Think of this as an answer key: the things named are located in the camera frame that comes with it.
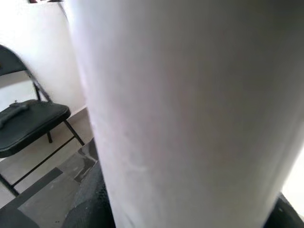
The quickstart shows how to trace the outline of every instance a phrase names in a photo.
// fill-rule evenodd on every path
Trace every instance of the chair seat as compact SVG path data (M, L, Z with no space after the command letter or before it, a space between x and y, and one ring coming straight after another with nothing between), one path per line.
M10 118L0 128L0 158L16 154L71 115L67 106L52 102L28 100L22 104L27 110ZM0 112L0 119L13 108L10 106Z

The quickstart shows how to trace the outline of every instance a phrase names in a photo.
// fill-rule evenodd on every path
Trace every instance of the chair leg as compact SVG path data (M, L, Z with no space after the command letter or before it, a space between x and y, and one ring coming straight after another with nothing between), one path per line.
M83 146L85 143L84 141L82 141L82 139L79 137L79 135L77 134L77 132L74 130L74 128L70 125L70 123L68 121L64 121L66 126L69 128L69 130L71 131L71 133L75 136L75 138L78 140L78 142Z
M13 194L15 197L19 195L19 192L17 192L14 187L11 186L11 184L0 174L0 182Z
M52 135L51 135L51 132L47 132L47 138L48 138L48 142L49 143L52 143L53 142L53 139L52 139Z

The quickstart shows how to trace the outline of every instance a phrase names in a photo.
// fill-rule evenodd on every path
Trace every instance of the chair backrest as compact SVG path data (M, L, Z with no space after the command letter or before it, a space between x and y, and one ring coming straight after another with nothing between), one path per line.
M27 70L23 62L14 52L0 45L0 76Z

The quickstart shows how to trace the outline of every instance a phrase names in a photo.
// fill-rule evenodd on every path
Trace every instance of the black folding chair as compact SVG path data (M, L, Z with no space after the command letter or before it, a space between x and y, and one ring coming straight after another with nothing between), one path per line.
M81 145L84 145L84 142L67 121L67 118L71 115L69 108L65 105L53 103L47 92L42 88L37 79L29 69L27 69L20 58L18 58L18 56L8 48L0 45L0 76L19 71L25 71L33 82L37 100L13 103L8 108L0 112L0 158L6 158L18 153L45 134L48 136L49 143L52 143L50 130L62 122L64 122L72 132L73 137L57 148L53 153L15 183L10 184L0 174L0 182L14 196L19 195L14 188L18 183L29 176L35 169L52 157L62 147L67 145L72 139L76 138ZM41 100L40 94L45 97L47 100L46 102Z

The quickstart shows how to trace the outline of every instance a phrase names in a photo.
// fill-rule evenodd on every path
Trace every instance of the white cylindrical object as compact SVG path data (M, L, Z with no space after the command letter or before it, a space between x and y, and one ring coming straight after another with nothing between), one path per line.
M263 226L304 137L298 9L67 0L118 228Z

